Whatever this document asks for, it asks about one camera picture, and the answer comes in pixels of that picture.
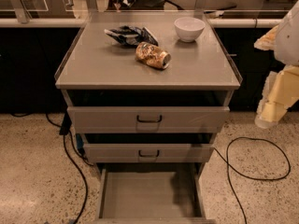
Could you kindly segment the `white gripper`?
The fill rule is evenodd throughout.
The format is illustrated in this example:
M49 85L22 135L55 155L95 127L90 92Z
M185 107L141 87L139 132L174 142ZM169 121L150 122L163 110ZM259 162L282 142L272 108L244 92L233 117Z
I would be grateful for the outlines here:
M254 48L273 50L275 58L286 64L283 70L270 72L258 104L255 124L271 128L299 100L299 1L282 19L254 43Z

